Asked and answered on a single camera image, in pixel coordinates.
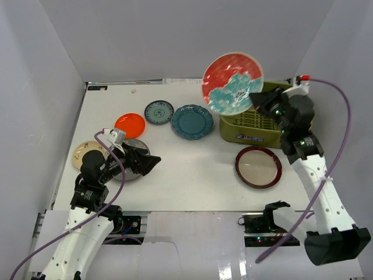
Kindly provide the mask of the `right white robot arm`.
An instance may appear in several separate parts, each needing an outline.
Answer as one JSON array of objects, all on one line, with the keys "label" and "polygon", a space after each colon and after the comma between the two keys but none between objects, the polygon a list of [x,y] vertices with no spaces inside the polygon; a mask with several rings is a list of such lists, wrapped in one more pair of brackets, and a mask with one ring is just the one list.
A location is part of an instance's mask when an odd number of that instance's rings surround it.
[{"label": "right white robot arm", "polygon": [[285,229],[303,243],[317,266],[357,258],[371,234],[356,225],[336,192],[321,144],[311,131],[313,101],[306,94],[289,96],[281,87],[249,96],[255,110],[281,130],[281,149],[298,174],[316,219],[314,225],[307,219],[295,221],[290,206],[276,202],[266,206],[264,228],[272,233]]}]

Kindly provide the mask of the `grey deer plate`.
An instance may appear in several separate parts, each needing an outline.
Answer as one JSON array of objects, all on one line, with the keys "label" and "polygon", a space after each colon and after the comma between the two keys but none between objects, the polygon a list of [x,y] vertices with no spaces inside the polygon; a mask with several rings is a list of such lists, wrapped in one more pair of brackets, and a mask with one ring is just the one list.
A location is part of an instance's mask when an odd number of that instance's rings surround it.
[{"label": "grey deer plate", "polygon": [[[144,155],[150,155],[150,149],[144,142],[138,139],[125,139],[123,143],[133,148],[136,148],[140,153]],[[134,173],[132,169],[125,164],[125,161],[121,159],[121,155],[118,155],[118,157],[121,160],[123,166],[125,167],[125,181],[132,181],[141,176],[140,173]]]}]

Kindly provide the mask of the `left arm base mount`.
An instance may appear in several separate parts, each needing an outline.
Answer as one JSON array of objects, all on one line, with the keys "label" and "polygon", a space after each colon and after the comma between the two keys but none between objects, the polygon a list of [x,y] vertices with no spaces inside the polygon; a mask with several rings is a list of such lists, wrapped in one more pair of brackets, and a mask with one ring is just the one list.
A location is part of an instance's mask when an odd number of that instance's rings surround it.
[{"label": "left arm base mount", "polygon": [[123,216],[114,222],[114,229],[105,238],[107,245],[141,245],[143,237],[140,235],[141,216]]}]

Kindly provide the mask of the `dark red rimmed plate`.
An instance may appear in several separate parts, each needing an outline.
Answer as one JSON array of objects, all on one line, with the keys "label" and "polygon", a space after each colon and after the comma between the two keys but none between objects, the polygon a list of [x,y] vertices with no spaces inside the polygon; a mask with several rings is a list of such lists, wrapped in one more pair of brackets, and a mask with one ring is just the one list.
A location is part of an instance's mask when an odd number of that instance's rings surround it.
[{"label": "dark red rimmed plate", "polygon": [[249,146],[236,155],[238,177],[248,186],[263,190],[275,186],[282,177],[280,159],[268,148]]}]

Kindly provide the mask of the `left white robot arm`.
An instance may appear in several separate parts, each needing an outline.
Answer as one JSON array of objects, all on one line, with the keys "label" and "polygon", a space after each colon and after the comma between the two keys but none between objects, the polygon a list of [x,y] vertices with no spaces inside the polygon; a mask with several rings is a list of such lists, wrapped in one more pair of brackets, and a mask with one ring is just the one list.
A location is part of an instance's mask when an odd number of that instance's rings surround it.
[{"label": "left white robot arm", "polygon": [[161,161],[141,148],[122,144],[105,157],[99,150],[82,157],[71,208],[62,238],[49,263],[36,279],[85,279],[100,246],[122,229],[120,206],[106,203],[106,183],[125,169],[145,176]]}]

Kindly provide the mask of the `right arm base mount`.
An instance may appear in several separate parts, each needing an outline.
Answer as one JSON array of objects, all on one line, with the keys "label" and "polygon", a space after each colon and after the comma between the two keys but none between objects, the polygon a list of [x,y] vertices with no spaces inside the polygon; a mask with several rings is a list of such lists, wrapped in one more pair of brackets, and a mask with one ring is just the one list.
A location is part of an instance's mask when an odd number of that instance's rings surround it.
[{"label": "right arm base mount", "polygon": [[273,221],[273,211],[290,207],[290,204],[277,201],[267,204],[262,212],[242,214],[237,223],[244,228],[246,248],[272,247],[287,235],[287,231]]}]

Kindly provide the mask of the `red teal wave plate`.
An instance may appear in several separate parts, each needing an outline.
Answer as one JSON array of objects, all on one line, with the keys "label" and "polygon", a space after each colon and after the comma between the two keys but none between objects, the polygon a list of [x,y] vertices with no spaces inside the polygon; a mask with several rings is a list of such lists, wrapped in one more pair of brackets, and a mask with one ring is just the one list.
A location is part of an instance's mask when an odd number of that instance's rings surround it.
[{"label": "red teal wave plate", "polygon": [[244,52],[230,52],[214,60],[202,78],[203,99],[224,116],[241,114],[252,107],[250,93],[264,86],[260,63]]}]

